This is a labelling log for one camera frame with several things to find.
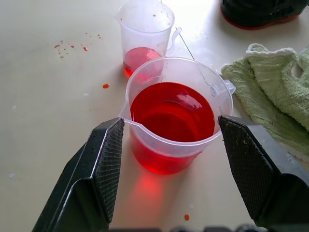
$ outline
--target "textured gripper pad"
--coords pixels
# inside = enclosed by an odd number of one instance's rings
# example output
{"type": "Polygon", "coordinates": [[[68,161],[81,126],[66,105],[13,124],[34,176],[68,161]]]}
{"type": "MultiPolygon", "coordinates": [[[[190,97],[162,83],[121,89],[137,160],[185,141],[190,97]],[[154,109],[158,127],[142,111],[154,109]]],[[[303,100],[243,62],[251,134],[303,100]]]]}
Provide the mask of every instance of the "textured gripper pad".
{"type": "Polygon", "coordinates": [[[124,121],[118,120],[106,133],[98,166],[95,171],[95,184],[99,191],[103,210],[108,223],[112,221],[120,175],[122,137],[124,121]]]}
{"type": "Polygon", "coordinates": [[[224,118],[219,124],[232,175],[250,217],[258,220],[277,175],[243,126],[224,118]]]}

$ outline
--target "red sole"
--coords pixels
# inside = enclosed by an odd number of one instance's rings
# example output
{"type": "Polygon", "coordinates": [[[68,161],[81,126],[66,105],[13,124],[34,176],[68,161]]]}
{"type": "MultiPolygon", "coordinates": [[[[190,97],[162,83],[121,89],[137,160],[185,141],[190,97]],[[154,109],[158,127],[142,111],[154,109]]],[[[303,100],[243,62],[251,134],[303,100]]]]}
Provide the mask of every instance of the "red sole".
{"type": "Polygon", "coordinates": [[[267,24],[265,24],[265,25],[263,25],[263,26],[260,26],[260,27],[248,28],[248,27],[244,27],[244,26],[238,25],[238,24],[236,24],[236,23],[233,23],[232,21],[230,21],[230,20],[223,14],[222,11],[221,11],[221,13],[222,13],[224,19],[225,19],[227,22],[229,22],[229,24],[231,24],[231,25],[233,25],[233,26],[235,26],[235,27],[237,27],[237,28],[243,29],[243,30],[260,30],[260,29],[267,28],[267,27],[269,27],[269,26],[271,26],[271,25],[274,25],[274,24],[277,24],[277,23],[289,22],[289,21],[291,21],[291,20],[293,20],[293,19],[295,19],[295,18],[297,18],[297,17],[299,16],[299,14],[297,14],[297,15],[294,15],[294,16],[289,17],[289,18],[284,18],[284,19],[277,20],[277,21],[275,21],[275,22],[267,23],[267,24]]]}

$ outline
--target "clear plastic beaker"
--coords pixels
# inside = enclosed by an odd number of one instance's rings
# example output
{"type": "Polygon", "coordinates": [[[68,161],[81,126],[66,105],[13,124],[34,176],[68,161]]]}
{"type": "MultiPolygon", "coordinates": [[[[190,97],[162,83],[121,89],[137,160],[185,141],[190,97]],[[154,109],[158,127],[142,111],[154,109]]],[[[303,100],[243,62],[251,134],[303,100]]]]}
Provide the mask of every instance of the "clear plastic beaker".
{"type": "Polygon", "coordinates": [[[165,57],[140,66],[126,87],[126,103],[119,114],[130,123],[130,142],[136,159],[146,169],[158,174],[172,174],[186,168],[221,131],[219,115],[231,115],[235,87],[206,66],[186,58],[165,57]],[[176,142],[162,138],[142,124],[132,121],[131,105],[145,88],[162,82],[174,82],[190,87],[210,104],[214,114],[213,136],[196,142],[176,142]]]}
{"type": "MultiPolygon", "coordinates": [[[[175,21],[169,7],[155,0],[131,0],[120,7],[116,19],[121,25],[123,64],[127,78],[140,65],[166,55],[175,21]]],[[[180,32],[181,28],[174,32],[170,52],[180,32]]]]}

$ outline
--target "cup handle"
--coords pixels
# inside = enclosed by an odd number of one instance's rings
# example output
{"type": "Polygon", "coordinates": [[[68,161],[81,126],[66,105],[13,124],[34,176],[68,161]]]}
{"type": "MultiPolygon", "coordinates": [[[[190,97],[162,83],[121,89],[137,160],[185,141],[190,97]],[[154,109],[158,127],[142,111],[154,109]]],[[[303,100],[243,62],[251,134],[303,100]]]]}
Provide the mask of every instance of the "cup handle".
{"type": "Polygon", "coordinates": [[[236,87],[233,85],[233,83],[230,80],[224,80],[228,90],[230,91],[231,94],[235,93],[236,87]]]}
{"type": "Polygon", "coordinates": [[[172,35],[172,45],[170,46],[170,48],[167,50],[167,53],[172,53],[175,50],[175,39],[176,37],[180,34],[180,32],[182,31],[181,27],[178,27],[175,32],[172,35]]]}

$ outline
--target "liquid surface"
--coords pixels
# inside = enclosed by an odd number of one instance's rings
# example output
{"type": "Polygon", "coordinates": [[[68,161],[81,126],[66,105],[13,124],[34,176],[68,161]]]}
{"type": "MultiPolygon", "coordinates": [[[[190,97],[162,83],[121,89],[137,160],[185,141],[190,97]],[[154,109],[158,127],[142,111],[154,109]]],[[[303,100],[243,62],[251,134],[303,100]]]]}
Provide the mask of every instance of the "liquid surface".
{"type": "Polygon", "coordinates": [[[125,54],[124,68],[127,78],[142,64],[161,57],[159,53],[148,47],[133,48],[125,54]]]}
{"type": "MultiPolygon", "coordinates": [[[[144,89],[131,106],[132,119],[153,133],[178,142],[193,142],[213,135],[215,121],[206,99],[195,90],[176,83],[160,83],[144,89]]],[[[173,174],[185,169],[200,153],[190,156],[162,155],[160,147],[149,149],[140,141],[136,127],[130,128],[133,154],[147,170],[157,174],[173,174]]]]}

